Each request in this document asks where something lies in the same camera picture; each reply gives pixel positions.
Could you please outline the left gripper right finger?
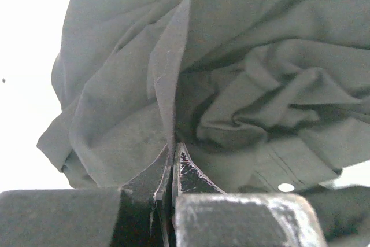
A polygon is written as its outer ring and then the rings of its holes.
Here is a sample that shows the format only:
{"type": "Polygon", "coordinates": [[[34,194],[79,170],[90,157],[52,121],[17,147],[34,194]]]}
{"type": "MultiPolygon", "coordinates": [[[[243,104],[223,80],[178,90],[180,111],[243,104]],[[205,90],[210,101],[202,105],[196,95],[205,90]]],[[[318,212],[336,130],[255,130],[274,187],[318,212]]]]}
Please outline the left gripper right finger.
{"type": "Polygon", "coordinates": [[[185,144],[173,164],[176,246],[326,246],[317,216],[301,196],[227,194],[192,161],[185,144]]]}

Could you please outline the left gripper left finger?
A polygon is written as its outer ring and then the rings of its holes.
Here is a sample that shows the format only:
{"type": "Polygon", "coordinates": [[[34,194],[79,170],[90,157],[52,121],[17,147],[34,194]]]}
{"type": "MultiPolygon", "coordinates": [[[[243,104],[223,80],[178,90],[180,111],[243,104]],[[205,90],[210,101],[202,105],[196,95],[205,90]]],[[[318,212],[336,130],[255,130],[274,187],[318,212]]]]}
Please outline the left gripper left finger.
{"type": "Polygon", "coordinates": [[[1,193],[1,246],[168,246],[168,148],[122,186],[1,193]]]}

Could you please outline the black button shirt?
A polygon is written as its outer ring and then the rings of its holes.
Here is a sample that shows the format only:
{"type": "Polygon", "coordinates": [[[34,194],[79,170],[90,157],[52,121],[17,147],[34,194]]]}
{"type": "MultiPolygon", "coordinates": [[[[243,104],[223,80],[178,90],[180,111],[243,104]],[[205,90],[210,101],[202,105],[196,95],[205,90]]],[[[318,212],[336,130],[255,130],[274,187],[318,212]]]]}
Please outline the black button shirt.
{"type": "Polygon", "coordinates": [[[369,187],[328,189],[316,186],[296,193],[310,203],[329,242],[358,234],[369,224],[369,187]]]}

